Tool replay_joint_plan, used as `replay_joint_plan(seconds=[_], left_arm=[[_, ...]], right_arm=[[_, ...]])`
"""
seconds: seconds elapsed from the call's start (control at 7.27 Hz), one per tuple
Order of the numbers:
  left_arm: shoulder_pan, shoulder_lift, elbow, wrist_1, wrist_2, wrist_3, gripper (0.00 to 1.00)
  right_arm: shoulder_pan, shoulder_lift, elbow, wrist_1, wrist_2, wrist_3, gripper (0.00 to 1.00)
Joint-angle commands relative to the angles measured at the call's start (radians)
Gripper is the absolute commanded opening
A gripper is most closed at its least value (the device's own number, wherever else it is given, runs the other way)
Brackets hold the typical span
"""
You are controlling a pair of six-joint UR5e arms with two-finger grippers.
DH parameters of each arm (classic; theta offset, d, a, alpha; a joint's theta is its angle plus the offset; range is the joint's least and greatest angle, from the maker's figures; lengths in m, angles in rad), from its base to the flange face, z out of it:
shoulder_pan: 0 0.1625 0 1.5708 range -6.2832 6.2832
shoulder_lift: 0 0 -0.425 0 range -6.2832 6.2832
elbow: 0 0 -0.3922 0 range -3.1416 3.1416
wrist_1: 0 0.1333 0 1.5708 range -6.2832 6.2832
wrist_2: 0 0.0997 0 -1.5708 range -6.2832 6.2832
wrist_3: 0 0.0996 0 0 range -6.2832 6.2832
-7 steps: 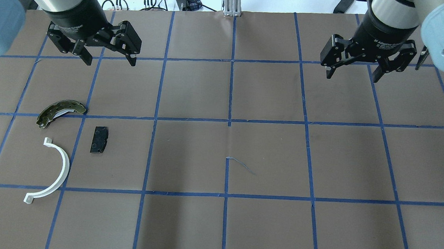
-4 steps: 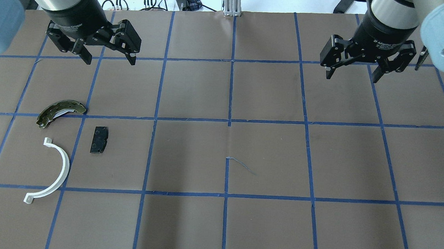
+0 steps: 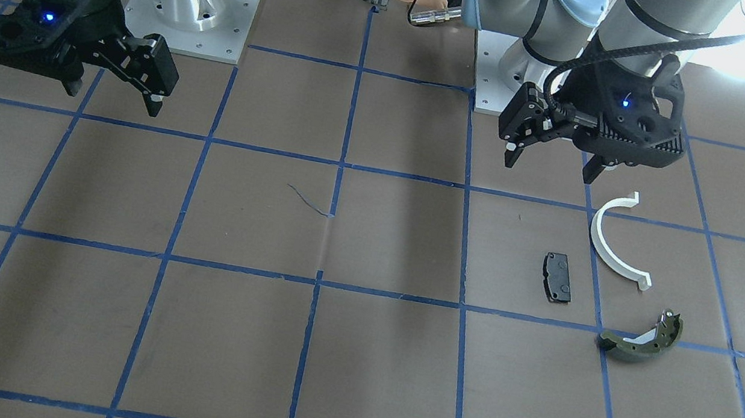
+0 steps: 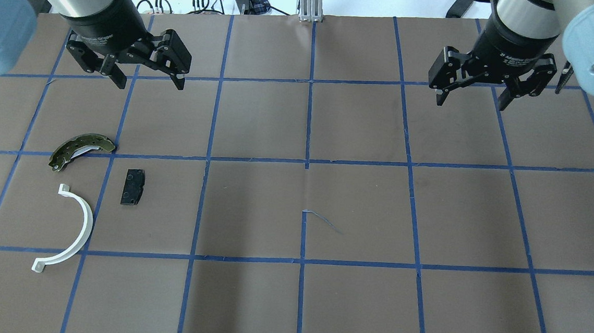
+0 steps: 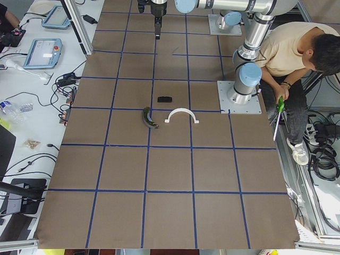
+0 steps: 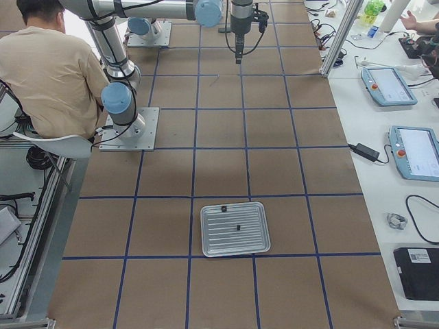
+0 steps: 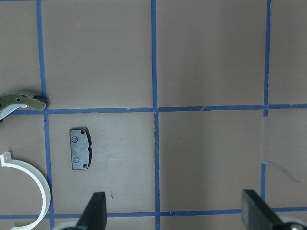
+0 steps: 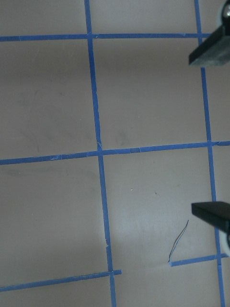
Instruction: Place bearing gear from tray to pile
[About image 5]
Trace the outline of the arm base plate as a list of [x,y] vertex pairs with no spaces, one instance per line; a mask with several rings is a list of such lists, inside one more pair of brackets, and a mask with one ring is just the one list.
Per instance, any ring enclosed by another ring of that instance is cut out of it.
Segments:
[[238,94],[234,81],[217,81],[221,114],[261,114],[261,106],[256,87],[249,95]]
[[211,35],[241,36],[242,21],[240,12],[230,12],[222,16],[220,14],[209,14],[208,22]]

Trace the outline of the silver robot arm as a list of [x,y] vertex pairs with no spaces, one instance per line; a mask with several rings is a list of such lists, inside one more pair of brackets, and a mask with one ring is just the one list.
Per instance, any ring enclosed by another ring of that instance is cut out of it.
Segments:
[[242,14],[238,11],[220,10],[216,26],[221,30],[227,30],[240,25],[243,20]]
[[253,12],[254,18],[243,45],[233,55],[235,82],[227,92],[228,99],[238,105],[247,104],[259,84],[262,71],[255,63],[260,46],[278,15],[290,11],[297,1],[175,1],[176,9],[184,14],[195,8],[220,11]]

